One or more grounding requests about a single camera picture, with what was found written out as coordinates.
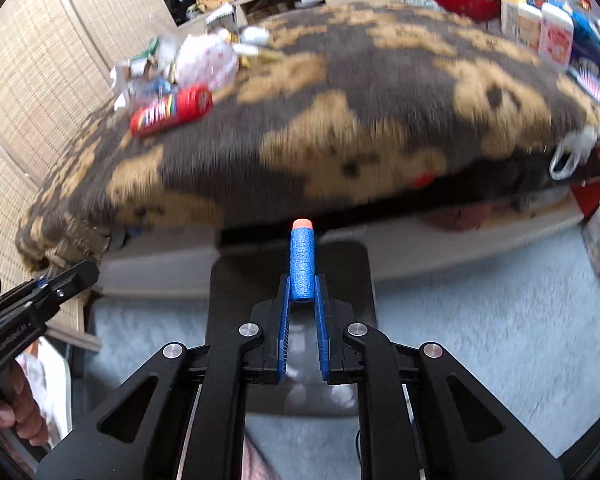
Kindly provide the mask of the person's left hand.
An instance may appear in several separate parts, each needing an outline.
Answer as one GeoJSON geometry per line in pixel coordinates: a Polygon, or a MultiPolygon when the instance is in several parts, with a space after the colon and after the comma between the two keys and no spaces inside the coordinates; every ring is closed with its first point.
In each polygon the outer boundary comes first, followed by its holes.
{"type": "Polygon", "coordinates": [[[12,361],[8,369],[12,400],[0,400],[0,428],[14,428],[18,437],[32,446],[48,443],[48,427],[40,407],[34,400],[29,382],[21,366],[12,361]]]}

